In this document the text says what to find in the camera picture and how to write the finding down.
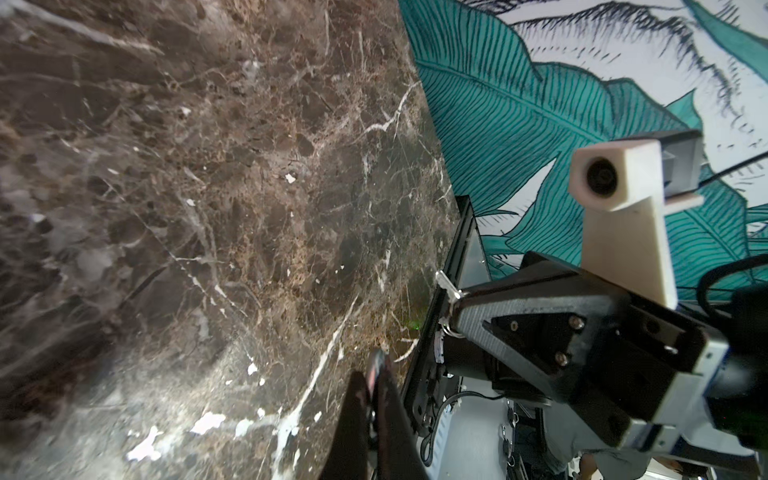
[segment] silver key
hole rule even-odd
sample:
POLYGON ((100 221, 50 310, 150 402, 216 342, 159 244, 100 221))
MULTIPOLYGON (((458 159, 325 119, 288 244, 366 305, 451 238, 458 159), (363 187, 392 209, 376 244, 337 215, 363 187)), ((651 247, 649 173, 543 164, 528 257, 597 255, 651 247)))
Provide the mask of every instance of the silver key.
POLYGON ((456 288, 456 285, 445 275, 445 272, 438 270, 435 272, 435 278, 437 279, 437 284, 448 292, 448 303, 456 303, 462 299, 464 293, 456 288))

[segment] brown marble surface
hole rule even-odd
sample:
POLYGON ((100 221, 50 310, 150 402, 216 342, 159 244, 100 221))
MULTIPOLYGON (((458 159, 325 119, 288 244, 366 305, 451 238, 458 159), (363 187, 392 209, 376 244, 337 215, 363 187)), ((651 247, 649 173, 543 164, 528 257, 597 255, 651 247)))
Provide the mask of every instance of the brown marble surface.
POLYGON ((314 478, 457 221, 396 0, 1 0, 0 43, 3 476, 314 478))

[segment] leaf wallpaper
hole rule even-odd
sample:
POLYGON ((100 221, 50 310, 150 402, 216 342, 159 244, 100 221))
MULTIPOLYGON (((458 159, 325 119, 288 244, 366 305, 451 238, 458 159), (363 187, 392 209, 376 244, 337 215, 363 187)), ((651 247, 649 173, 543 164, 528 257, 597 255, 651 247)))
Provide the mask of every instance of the leaf wallpaper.
MULTIPOLYGON (((702 178, 768 149, 768 7, 658 0, 401 0, 454 191, 468 194, 494 278, 536 250, 578 264, 574 149, 698 128, 702 178)), ((667 217, 678 294, 768 250, 768 161, 667 217)), ((726 278, 723 290, 768 280, 726 278)))

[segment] green banana leaf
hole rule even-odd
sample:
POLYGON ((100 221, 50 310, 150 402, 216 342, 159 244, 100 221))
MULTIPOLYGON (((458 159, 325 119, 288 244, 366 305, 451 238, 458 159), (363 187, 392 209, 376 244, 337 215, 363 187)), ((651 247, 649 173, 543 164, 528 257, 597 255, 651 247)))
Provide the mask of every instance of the green banana leaf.
POLYGON ((768 81, 768 41, 765 38, 723 22, 698 2, 693 0, 684 0, 684 2, 699 25, 723 50, 754 70, 764 81, 768 81))
MULTIPOLYGON (((536 250, 579 263, 582 210, 567 192, 574 149, 701 125, 692 94, 666 108, 631 80, 534 63, 514 30, 458 2, 402 0, 400 7, 454 191, 469 194, 478 215, 557 158, 533 207, 505 235, 508 251, 498 238, 484 240, 493 276, 511 269, 493 254, 536 250)), ((711 268, 748 255, 743 198, 719 181, 702 194, 704 206, 667 218, 680 298, 693 298, 711 268)), ((733 288, 753 279, 724 281, 733 288)))

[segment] wall mural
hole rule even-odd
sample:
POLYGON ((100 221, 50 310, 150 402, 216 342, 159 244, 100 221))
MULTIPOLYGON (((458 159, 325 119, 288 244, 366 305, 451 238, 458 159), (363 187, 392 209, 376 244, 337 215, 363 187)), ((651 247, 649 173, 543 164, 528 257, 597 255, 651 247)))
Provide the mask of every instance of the wall mural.
MULTIPOLYGON (((401 0, 456 194, 469 194, 494 278, 529 250, 579 264, 574 149, 701 129, 702 178, 768 150, 768 4, 748 0, 401 0)), ((667 217, 678 294, 768 253, 768 160, 667 217)), ((727 277, 723 290, 768 280, 727 277)), ((717 298, 718 292, 710 295, 717 298)))

